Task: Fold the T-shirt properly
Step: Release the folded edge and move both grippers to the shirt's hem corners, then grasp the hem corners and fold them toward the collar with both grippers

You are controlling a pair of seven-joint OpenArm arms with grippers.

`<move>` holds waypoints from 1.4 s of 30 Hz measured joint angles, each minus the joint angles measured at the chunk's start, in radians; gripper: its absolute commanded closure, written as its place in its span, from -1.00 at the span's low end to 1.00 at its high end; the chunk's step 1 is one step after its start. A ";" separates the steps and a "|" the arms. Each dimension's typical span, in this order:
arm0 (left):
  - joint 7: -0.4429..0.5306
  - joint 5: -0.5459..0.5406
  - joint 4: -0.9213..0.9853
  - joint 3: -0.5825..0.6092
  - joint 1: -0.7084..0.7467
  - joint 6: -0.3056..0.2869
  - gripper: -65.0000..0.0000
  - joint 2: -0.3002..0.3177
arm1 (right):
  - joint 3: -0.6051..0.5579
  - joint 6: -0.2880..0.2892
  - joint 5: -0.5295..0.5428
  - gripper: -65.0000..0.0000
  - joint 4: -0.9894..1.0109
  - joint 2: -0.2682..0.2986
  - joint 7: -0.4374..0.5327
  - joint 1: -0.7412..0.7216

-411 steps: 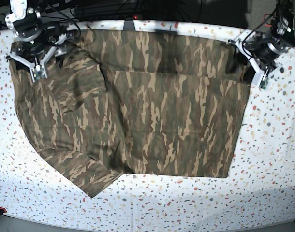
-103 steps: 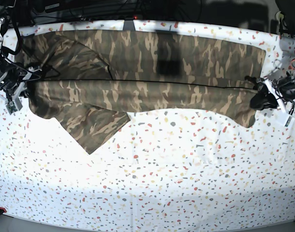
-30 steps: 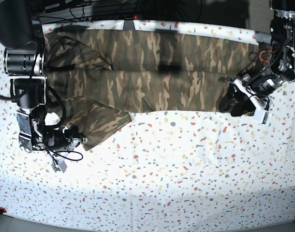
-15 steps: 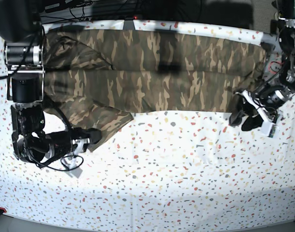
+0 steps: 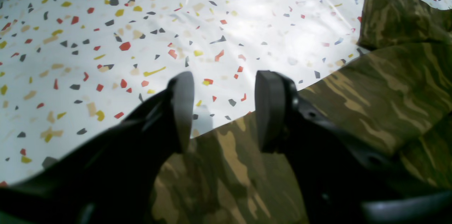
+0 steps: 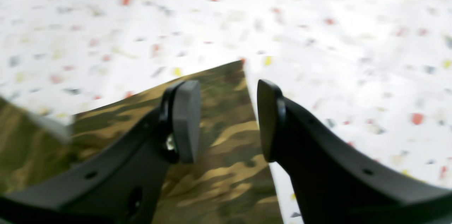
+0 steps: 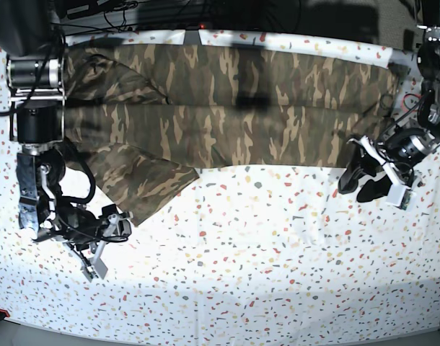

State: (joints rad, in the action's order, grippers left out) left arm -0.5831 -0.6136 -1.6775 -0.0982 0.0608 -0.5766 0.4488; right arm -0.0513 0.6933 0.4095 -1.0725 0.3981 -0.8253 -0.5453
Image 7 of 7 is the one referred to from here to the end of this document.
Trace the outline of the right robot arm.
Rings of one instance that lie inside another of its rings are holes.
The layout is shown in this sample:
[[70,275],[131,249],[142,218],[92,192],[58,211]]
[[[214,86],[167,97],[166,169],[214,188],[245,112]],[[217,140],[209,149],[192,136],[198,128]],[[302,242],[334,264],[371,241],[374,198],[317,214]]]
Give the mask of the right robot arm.
[[104,278],[104,248],[131,235],[130,214],[115,205],[95,216],[88,196],[65,196],[60,182],[66,163],[66,91],[63,82],[66,41],[50,23],[46,1],[0,1],[0,47],[7,54],[5,80],[10,91],[9,138],[21,146],[17,155],[19,225],[35,242],[61,242],[82,264],[86,279]]

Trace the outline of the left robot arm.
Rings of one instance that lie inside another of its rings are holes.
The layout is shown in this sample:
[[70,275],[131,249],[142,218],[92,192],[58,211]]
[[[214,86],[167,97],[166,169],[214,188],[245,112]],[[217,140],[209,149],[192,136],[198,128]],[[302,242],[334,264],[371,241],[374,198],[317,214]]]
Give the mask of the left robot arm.
[[418,101],[377,139],[353,136],[352,159],[338,180],[338,192],[357,192],[358,203],[385,198],[387,204],[410,210],[415,189],[422,186],[415,170],[440,147],[440,1],[419,1],[424,31],[417,65],[423,77]]

